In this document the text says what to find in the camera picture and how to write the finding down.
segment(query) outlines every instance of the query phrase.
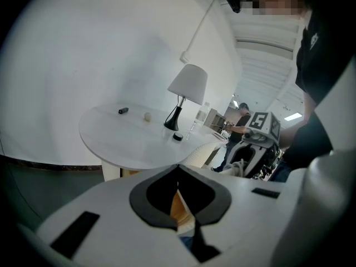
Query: black shirt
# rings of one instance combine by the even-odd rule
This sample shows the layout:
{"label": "black shirt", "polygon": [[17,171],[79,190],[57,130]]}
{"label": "black shirt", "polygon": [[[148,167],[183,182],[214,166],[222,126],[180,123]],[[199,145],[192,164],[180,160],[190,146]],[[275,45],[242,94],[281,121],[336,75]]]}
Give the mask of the black shirt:
{"label": "black shirt", "polygon": [[[295,83],[316,105],[334,86],[354,51],[354,34],[333,21],[333,17],[329,20],[328,23],[328,19],[313,11],[308,29],[303,31],[296,61],[298,74]],[[317,115],[312,113],[308,123],[296,132],[283,159],[292,169],[308,167],[314,158],[330,150],[332,145],[329,137]]]}
{"label": "black shirt", "polygon": [[[247,124],[247,122],[249,121],[251,115],[249,113],[247,113],[245,116],[242,116],[238,123],[236,124],[236,127],[241,127],[241,126],[245,126]],[[240,142],[242,139],[243,135],[241,133],[238,132],[232,132],[231,136],[230,136],[230,141],[231,142]]]}

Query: lamp cord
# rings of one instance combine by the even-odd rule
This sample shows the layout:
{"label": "lamp cord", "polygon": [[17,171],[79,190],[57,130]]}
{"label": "lamp cord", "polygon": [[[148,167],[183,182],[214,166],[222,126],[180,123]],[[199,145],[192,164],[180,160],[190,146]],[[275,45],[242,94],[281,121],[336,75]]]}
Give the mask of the lamp cord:
{"label": "lamp cord", "polygon": [[[0,145],[1,145],[1,150],[2,150],[3,156],[6,157],[5,152],[4,152],[4,147],[2,146],[2,141],[1,141],[1,139],[0,139]],[[8,171],[10,172],[11,178],[12,178],[13,182],[15,183],[15,187],[16,187],[18,193],[20,194],[21,198],[25,201],[25,203],[26,203],[27,206],[30,208],[30,210],[33,211],[33,213],[34,213],[36,216],[38,216],[39,219],[42,221],[42,218],[34,211],[34,209],[29,205],[29,203],[26,201],[25,197],[22,195],[22,193],[21,193],[19,187],[17,186],[15,177],[14,177],[13,174],[12,174],[12,171],[11,171],[11,169],[10,169],[9,163],[8,163],[6,160],[4,160],[4,162],[5,162],[6,165],[7,165],[7,169],[8,169]]]}
{"label": "lamp cord", "polygon": [[167,123],[168,118],[172,115],[172,113],[174,112],[174,110],[178,107],[179,104],[179,95],[177,95],[177,105],[174,107],[174,109],[171,111],[171,113],[168,115],[165,124]]}
{"label": "lamp cord", "polygon": [[187,47],[187,49],[186,49],[186,52],[189,52],[189,51],[190,51],[190,48],[191,48],[191,46],[193,45],[194,40],[195,40],[196,36],[198,35],[199,30],[200,30],[202,24],[204,23],[205,19],[206,19],[207,16],[209,15],[209,13],[210,13],[210,11],[211,11],[213,5],[214,5],[214,2],[215,2],[215,0],[212,0],[212,1],[211,1],[210,5],[209,5],[209,8],[207,9],[207,11],[205,12],[203,18],[201,19],[201,21],[200,21],[200,23],[199,23],[199,25],[198,25],[198,28],[196,29],[196,31],[195,31],[195,33],[194,33],[194,35],[193,35],[193,38],[191,39],[191,41],[190,41],[190,43],[189,43],[189,45],[188,45],[188,47]]}

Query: white wall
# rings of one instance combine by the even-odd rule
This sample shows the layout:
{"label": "white wall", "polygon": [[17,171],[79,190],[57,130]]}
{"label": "white wall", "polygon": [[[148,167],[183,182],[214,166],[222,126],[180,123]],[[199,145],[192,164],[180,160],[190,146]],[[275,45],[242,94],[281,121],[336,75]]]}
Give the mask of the white wall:
{"label": "white wall", "polygon": [[[0,137],[7,156],[97,165],[78,123],[118,101],[170,111],[181,52],[211,0],[33,0],[0,55]],[[209,75],[205,100],[224,114],[241,74],[234,37],[216,5],[191,49]],[[185,102],[194,118],[199,105]]]}

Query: table leg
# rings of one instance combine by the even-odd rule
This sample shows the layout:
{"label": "table leg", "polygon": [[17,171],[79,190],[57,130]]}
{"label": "table leg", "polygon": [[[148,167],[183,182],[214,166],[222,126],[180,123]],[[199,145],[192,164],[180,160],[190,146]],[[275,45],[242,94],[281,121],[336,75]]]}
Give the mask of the table leg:
{"label": "table leg", "polygon": [[202,168],[205,161],[209,158],[213,150],[215,149],[216,144],[206,144],[197,148],[192,152],[185,160],[181,163],[185,165],[192,165],[195,167]]}
{"label": "table leg", "polygon": [[104,160],[101,161],[101,167],[105,182],[120,178],[120,167],[111,165]]}

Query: black lamp base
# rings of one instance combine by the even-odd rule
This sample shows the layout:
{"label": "black lamp base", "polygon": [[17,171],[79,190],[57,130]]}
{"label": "black lamp base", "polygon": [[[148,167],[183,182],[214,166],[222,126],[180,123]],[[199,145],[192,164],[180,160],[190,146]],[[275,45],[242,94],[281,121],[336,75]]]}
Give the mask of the black lamp base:
{"label": "black lamp base", "polygon": [[177,131],[178,130],[178,117],[182,110],[182,107],[177,107],[172,118],[165,122],[165,127],[170,130]]}

